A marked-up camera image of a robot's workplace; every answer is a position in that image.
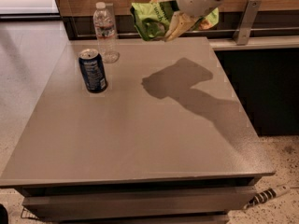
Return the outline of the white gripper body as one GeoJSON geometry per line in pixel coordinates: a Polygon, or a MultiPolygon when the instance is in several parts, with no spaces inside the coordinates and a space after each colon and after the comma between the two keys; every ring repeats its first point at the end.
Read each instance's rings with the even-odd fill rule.
{"type": "Polygon", "coordinates": [[[205,17],[221,2],[218,0],[176,0],[181,12],[191,17],[205,17]]]}

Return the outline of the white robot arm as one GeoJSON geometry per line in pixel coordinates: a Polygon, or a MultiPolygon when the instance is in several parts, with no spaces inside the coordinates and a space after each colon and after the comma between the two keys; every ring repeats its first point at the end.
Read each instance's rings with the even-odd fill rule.
{"type": "Polygon", "coordinates": [[[151,0],[151,2],[175,1],[178,11],[175,11],[170,20],[164,41],[168,42],[181,36],[193,27],[205,30],[213,26],[209,20],[215,16],[216,9],[224,0],[151,0]]]}

